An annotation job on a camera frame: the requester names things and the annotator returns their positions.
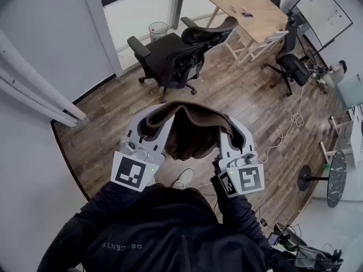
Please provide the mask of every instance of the white chair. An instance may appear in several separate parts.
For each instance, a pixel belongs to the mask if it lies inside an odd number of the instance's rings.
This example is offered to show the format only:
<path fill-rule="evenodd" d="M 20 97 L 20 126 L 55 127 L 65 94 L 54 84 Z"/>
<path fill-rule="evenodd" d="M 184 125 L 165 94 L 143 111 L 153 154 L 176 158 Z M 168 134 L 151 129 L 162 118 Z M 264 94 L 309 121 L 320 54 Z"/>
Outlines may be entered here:
<path fill-rule="evenodd" d="M 233 35 L 234 31 L 236 31 L 238 33 L 238 35 L 240 37 L 240 39 L 238 41 L 240 43 L 242 43 L 243 45 L 247 45 L 247 42 L 250 41 L 251 38 L 248 35 L 248 33 L 243 30 L 243 28 L 241 26 L 237 26 L 237 27 L 235 27 L 233 29 L 233 31 L 230 34 L 230 36 L 226 39 L 226 41 L 225 41 L 224 44 L 229 49 L 229 51 L 231 51 L 231 53 L 234 56 L 234 58 L 237 60 L 238 59 L 237 53 L 243 51 L 244 50 L 244 47 L 243 48 L 240 48 L 240 49 L 233 50 L 232 47 L 228 44 L 228 41 L 230 40 L 230 38 Z M 279 42 L 281 39 L 283 39 L 284 36 L 287 33 L 289 33 L 289 32 L 288 31 L 277 31 L 273 35 L 271 35 L 270 37 L 267 37 L 263 43 L 261 43 L 261 44 L 256 43 L 256 42 L 253 43 L 250 46 L 250 48 L 248 49 L 248 53 L 243 58 L 241 58 L 239 62 L 237 62 L 237 65 L 240 65 L 249 56 L 252 57 L 252 60 L 251 61 L 254 61 L 262 53 L 264 53 L 266 50 L 270 50 L 277 42 Z"/>

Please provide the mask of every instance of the wooden floor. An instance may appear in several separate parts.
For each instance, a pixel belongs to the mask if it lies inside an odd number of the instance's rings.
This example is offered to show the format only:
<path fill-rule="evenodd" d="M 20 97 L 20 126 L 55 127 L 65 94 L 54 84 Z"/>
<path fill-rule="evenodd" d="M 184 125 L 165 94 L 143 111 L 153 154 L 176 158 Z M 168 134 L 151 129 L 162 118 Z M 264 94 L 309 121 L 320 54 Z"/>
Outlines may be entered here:
<path fill-rule="evenodd" d="M 232 73 L 227 70 L 233 57 L 224 47 L 219 46 L 206 54 L 200 78 L 192 82 L 198 93 L 190 90 L 169 90 L 167 100 L 188 100 L 204 104 L 220 112 L 235 117 L 252 133 L 259 158 L 266 158 L 267 149 L 280 142 L 276 129 L 286 134 L 290 127 L 290 116 L 298 112 L 302 88 L 291 83 L 293 95 L 286 96 L 287 87 L 281 82 L 276 88 L 269 85 L 278 75 L 269 68 L 261 69 L 262 62 L 275 63 L 274 50 L 258 61 L 237 68 Z M 296 53 L 301 49 L 297 44 Z M 121 135 L 129 119 L 140 110 L 158 104 L 162 89 L 154 80 L 139 84 L 137 78 L 143 76 L 139 67 L 120 79 L 114 79 L 77 106 L 87 114 L 87 119 L 71 129 L 56 123 L 56 130 L 65 154 L 87 194 L 92 197 L 110 179 L 113 153 L 118 150 Z M 248 195 L 253 208 L 261 206 L 261 217 L 272 226 L 275 222 L 291 223 L 304 206 L 315 185 L 305 192 L 297 188 L 297 173 L 308 164 L 313 174 L 320 176 L 324 159 L 318 146 L 323 141 L 327 148 L 334 144 L 335 136 L 330 130 L 328 116 L 344 117 L 343 107 L 335 93 L 328 95 L 319 88 L 306 84 L 302 94 L 301 113 L 305 125 L 292 126 L 289 136 L 278 148 L 269 153 L 265 170 L 265 190 Z M 157 182 L 171 186 L 186 168 L 194 170 L 191 187 L 209 183 L 214 175 L 212 161 L 217 155 L 214 150 L 207 157 L 187 161 L 166 159 L 155 176 Z M 216 196 L 211 185 L 200 188 L 212 207 Z"/>

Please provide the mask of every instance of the trash can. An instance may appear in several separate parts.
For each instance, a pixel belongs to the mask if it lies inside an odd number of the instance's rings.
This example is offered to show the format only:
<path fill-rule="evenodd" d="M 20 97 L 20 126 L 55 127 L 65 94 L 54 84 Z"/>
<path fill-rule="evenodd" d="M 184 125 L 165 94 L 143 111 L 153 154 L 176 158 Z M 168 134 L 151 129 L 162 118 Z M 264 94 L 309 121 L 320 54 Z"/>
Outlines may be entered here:
<path fill-rule="evenodd" d="M 168 29 L 169 29 L 169 25 L 164 22 L 151 23 L 149 26 L 151 42 L 167 35 Z"/>

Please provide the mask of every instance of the shoe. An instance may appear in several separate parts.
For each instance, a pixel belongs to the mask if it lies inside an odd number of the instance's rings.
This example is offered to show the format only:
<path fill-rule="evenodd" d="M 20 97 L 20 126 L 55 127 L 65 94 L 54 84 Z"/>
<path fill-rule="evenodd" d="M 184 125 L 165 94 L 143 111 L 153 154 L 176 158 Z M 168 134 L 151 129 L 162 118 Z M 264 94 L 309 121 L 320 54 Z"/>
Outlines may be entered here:
<path fill-rule="evenodd" d="M 191 168 L 187 168 L 186 170 L 184 170 L 179 176 L 178 180 L 174 183 L 173 188 L 177 189 L 187 188 L 193 178 L 193 174 L 194 172 Z"/>
<path fill-rule="evenodd" d="M 153 176 L 150 181 L 147 183 L 146 186 L 150 186 L 150 185 L 153 185 L 153 184 L 156 184 L 156 181 L 155 181 L 155 177 Z"/>

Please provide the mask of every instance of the black round table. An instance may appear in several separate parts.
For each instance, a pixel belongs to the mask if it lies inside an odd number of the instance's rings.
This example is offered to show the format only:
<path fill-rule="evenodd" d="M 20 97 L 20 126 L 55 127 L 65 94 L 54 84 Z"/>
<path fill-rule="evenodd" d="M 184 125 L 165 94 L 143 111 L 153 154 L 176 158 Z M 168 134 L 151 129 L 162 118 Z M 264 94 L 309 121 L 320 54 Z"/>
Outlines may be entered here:
<path fill-rule="evenodd" d="M 311 176 L 311 169 L 308 165 L 304 165 L 299 172 L 297 185 L 302 192 L 306 190 L 311 181 L 326 180 L 328 181 L 327 198 L 329 207 L 335 207 L 343 195 L 345 180 L 347 178 L 347 161 L 342 150 L 335 152 L 333 160 L 330 164 L 328 177 Z"/>

